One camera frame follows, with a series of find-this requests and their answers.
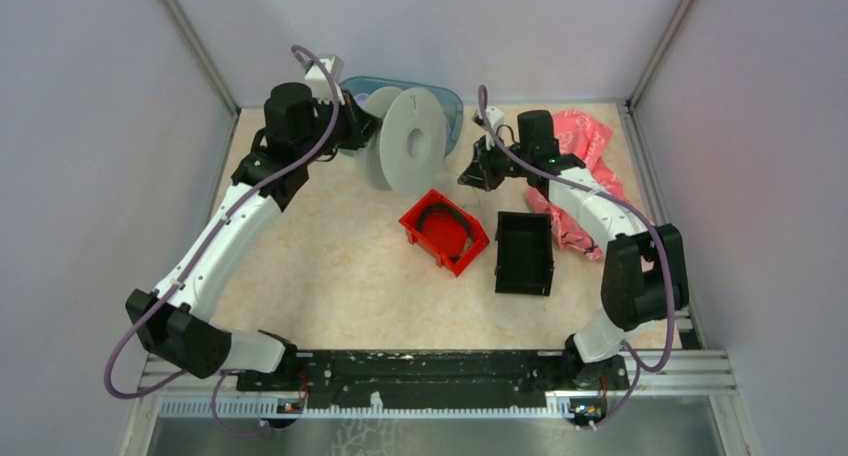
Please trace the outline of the grey plastic cable spool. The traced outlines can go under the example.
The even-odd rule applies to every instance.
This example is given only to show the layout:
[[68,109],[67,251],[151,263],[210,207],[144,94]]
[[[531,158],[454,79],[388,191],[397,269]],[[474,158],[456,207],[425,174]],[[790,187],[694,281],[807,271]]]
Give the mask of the grey plastic cable spool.
[[366,183],[381,191],[418,196],[436,182],[447,143],[446,118],[436,96],[422,87],[386,86],[365,102],[381,121],[355,164]]

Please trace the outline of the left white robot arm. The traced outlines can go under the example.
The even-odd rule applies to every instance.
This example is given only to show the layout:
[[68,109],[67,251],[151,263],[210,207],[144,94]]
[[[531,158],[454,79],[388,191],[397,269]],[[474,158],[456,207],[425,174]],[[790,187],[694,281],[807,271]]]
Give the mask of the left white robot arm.
[[136,289],[125,308],[142,347],[204,379],[224,370],[259,372],[277,390],[292,387],[298,360],[270,333],[211,323],[223,290],[258,237],[309,179],[308,166],[339,150],[364,148],[382,119],[347,90],[321,100],[302,83],[284,83],[266,100],[264,125],[231,176],[219,209],[177,266],[156,286]]

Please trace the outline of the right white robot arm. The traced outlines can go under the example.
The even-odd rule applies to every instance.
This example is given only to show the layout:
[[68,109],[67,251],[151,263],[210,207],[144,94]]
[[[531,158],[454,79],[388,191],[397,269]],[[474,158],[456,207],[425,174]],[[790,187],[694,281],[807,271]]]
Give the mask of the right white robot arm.
[[555,207],[571,216],[602,247],[604,270],[600,312],[566,341],[563,374],[576,388],[590,387],[602,361],[617,355],[649,323],[663,320],[674,337],[674,315],[689,304],[683,240],[672,224],[654,225],[632,204],[607,191],[586,163],[564,154],[546,110],[518,117],[518,141],[496,135],[494,107],[477,109],[472,120],[485,130],[458,181],[493,191],[507,178],[523,178]]

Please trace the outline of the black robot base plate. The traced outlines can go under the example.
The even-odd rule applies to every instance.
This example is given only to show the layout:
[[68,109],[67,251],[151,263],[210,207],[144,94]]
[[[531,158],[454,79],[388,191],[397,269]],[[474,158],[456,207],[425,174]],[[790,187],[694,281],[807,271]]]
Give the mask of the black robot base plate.
[[390,410],[540,408],[556,391],[625,390],[623,357],[579,363],[561,350],[313,350],[284,358],[275,373],[245,371],[244,392],[293,391],[309,409],[360,409],[379,395]]

